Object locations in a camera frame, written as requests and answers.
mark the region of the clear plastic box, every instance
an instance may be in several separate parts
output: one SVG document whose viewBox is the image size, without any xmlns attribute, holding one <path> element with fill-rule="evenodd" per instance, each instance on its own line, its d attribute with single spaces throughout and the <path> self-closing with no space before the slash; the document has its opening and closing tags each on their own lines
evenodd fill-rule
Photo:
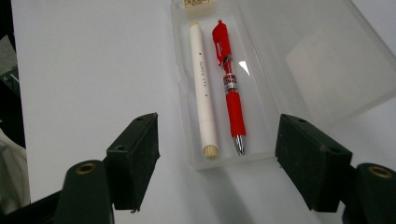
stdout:
<svg viewBox="0 0 396 224">
<path fill-rule="evenodd" d="M 250 19 L 265 19 L 255 24 L 245 23 L 232 0 L 187 8 L 177 0 L 172 3 L 186 150 L 195 169 L 274 157 L 281 113 L 325 129 L 395 95 L 395 57 L 350 2 L 298 2 L 297 7 L 293 0 L 265 1 L 251 9 L 257 12 Z M 219 19 L 227 24 L 233 50 L 247 128 L 245 156 L 238 156 L 230 135 L 224 74 L 217 65 L 212 40 Z M 205 158 L 201 147 L 189 35 L 193 21 L 202 27 L 214 95 L 219 158 L 213 161 Z M 255 36 L 250 36 L 249 29 Z"/>
</svg>

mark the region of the red pen grip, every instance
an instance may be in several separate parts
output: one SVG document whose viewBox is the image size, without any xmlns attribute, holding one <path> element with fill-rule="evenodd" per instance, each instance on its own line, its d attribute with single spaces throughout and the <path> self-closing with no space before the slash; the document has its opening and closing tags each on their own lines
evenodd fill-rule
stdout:
<svg viewBox="0 0 396 224">
<path fill-rule="evenodd" d="M 241 99 L 238 92 L 229 92 L 226 95 L 228 116 L 230 118 L 231 136 L 247 135 L 244 117 L 242 116 Z"/>
</svg>

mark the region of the red pen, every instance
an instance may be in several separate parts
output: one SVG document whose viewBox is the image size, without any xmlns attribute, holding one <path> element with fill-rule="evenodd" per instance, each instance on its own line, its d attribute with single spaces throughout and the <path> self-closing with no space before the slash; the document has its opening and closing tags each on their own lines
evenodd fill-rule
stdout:
<svg viewBox="0 0 396 224">
<path fill-rule="evenodd" d="M 228 116 L 231 126 L 231 137 L 239 155 L 245 155 L 246 130 L 242 115 L 241 99 L 238 93 L 236 77 L 233 74 L 233 59 L 231 56 L 230 40 L 228 38 L 227 26 L 219 21 L 219 24 L 212 32 L 215 42 L 218 64 L 225 71 L 224 89 L 226 93 Z"/>
</svg>

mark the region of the white tube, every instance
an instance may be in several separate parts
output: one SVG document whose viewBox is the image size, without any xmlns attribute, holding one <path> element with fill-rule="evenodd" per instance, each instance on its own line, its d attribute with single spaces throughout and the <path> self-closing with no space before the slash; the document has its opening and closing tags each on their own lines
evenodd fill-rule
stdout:
<svg viewBox="0 0 396 224">
<path fill-rule="evenodd" d="M 218 138 L 211 100 L 212 95 L 210 93 L 209 80 L 206 72 L 204 43 L 202 40 L 201 26 L 198 22 L 193 22 L 190 25 L 190 40 L 201 144 L 204 155 L 208 159 L 214 159 L 219 154 Z"/>
</svg>

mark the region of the red pen cap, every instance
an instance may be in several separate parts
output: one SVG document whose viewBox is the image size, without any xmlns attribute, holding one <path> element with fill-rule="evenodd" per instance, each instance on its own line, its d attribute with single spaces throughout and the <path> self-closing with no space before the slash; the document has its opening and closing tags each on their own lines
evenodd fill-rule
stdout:
<svg viewBox="0 0 396 224">
<path fill-rule="evenodd" d="M 227 26 L 219 20 L 219 24 L 213 29 L 213 41 L 215 42 L 218 64 L 222 66 L 227 55 L 231 55 L 230 40 L 228 39 Z"/>
</svg>

